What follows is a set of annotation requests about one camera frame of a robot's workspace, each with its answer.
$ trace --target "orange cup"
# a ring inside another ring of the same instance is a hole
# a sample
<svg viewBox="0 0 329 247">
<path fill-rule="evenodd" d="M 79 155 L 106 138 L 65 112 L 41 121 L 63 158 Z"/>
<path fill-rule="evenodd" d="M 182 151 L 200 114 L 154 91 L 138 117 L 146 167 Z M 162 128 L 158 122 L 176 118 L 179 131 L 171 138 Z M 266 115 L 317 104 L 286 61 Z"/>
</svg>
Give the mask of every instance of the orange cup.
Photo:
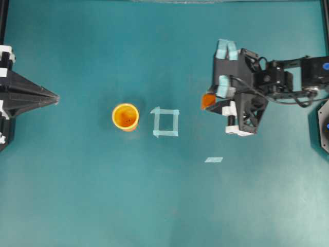
<svg viewBox="0 0 329 247">
<path fill-rule="evenodd" d="M 119 104 L 112 111 L 112 121 L 116 127 L 123 131 L 136 129 L 139 120 L 139 112 L 135 106 L 129 103 Z"/>
</svg>

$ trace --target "teal mat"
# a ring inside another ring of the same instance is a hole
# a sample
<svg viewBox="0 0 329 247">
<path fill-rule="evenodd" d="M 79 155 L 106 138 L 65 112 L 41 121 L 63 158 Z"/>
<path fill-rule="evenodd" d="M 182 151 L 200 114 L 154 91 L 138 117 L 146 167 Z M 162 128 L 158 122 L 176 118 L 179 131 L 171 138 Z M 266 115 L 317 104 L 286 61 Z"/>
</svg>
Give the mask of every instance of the teal mat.
<svg viewBox="0 0 329 247">
<path fill-rule="evenodd" d="M 258 135 L 225 134 L 200 110 L 218 38 L 268 59 L 325 55 L 317 1 L 11 1 L 14 70 L 61 101 L 20 116 L 0 154 L 0 246 L 328 246 L 316 105 L 270 103 Z M 112 124 L 121 102 L 140 110 L 135 132 Z M 153 136 L 157 106 L 179 109 L 179 137 Z"/>
</svg>

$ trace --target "light blue tape marker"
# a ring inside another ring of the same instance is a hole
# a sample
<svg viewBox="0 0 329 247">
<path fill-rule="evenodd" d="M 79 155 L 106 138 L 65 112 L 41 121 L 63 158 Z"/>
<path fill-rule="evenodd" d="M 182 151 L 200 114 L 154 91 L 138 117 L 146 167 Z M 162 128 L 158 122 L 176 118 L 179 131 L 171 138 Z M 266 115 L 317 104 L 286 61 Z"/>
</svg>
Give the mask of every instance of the light blue tape marker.
<svg viewBox="0 0 329 247">
<path fill-rule="evenodd" d="M 222 162 L 223 157 L 208 157 L 205 160 L 205 163 L 220 163 Z"/>
<path fill-rule="evenodd" d="M 237 52 L 235 42 L 229 41 L 227 46 L 229 51 L 228 53 L 229 60 L 237 60 L 239 54 Z"/>
<path fill-rule="evenodd" d="M 225 59 L 227 53 L 228 40 L 218 40 L 216 58 Z"/>
<path fill-rule="evenodd" d="M 230 80 L 228 76 L 219 77 L 219 86 L 216 92 L 216 95 L 221 98 L 226 98 L 228 88 L 230 87 Z"/>
<path fill-rule="evenodd" d="M 159 138 L 160 135 L 166 136 L 178 136 L 178 116 L 179 110 L 166 110 L 156 107 L 151 111 L 151 114 L 154 114 L 154 130 L 153 135 Z M 160 114 L 170 114 L 173 115 L 173 131 L 159 130 L 160 125 Z"/>
<path fill-rule="evenodd" d="M 239 57 L 239 53 L 236 49 L 236 45 L 234 41 L 230 40 L 219 40 L 216 52 L 216 58 L 225 59 L 227 50 L 229 60 L 237 60 Z"/>
</svg>

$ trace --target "blue screw cap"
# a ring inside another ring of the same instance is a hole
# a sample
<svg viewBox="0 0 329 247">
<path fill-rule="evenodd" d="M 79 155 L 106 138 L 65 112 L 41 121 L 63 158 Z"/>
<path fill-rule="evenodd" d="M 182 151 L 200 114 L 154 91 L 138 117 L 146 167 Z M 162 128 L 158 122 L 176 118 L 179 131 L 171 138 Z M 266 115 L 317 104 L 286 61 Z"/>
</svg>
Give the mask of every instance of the blue screw cap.
<svg viewBox="0 0 329 247">
<path fill-rule="evenodd" d="M 324 63 L 324 64 L 322 65 L 322 67 L 323 67 L 323 69 L 325 69 L 325 70 L 329 70 L 329 63 Z"/>
</svg>

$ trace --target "cable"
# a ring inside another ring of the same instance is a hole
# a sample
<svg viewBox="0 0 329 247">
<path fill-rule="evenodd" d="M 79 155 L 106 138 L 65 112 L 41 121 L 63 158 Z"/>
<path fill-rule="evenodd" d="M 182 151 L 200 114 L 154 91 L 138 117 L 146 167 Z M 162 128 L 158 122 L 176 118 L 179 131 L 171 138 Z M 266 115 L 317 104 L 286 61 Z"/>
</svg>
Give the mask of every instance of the cable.
<svg viewBox="0 0 329 247">
<path fill-rule="evenodd" d="M 260 68 L 262 68 L 262 67 L 261 67 L 261 64 L 260 64 L 260 62 L 261 62 L 262 59 L 265 60 L 265 67 L 266 67 L 266 65 L 267 65 L 267 63 L 268 63 L 268 61 L 267 61 L 266 58 L 264 58 L 264 57 L 260 57 L 260 58 L 258 58 L 257 62 L 258 62 L 258 65 L 259 65 Z"/>
<path fill-rule="evenodd" d="M 276 99 L 272 99 L 271 97 L 265 96 L 263 93 L 259 92 L 258 90 L 254 89 L 253 87 L 251 87 L 250 85 L 248 85 L 244 80 L 235 77 L 235 76 L 231 76 L 231 78 L 233 80 L 236 80 L 238 82 L 240 82 L 241 84 L 243 84 L 244 86 L 248 87 L 249 89 L 251 89 L 252 91 L 254 91 L 256 94 L 262 96 L 263 98 L 267 99 L 268 101 L 277 103 L 277 104 L 283 104 L 283 105 L 294 105 L 294 104 L 298 104 L 299 106 L 305 108 L 310 106 L 314 101 L 325 101 L 325 100 L 329 100 L 329 98 L 322 98 L 322 99 L 310 99 L 307 101 L 300 101 L 297 97 L 294 97 L 295 102 L 281 102 L 278 101 Z"/>
</svg>

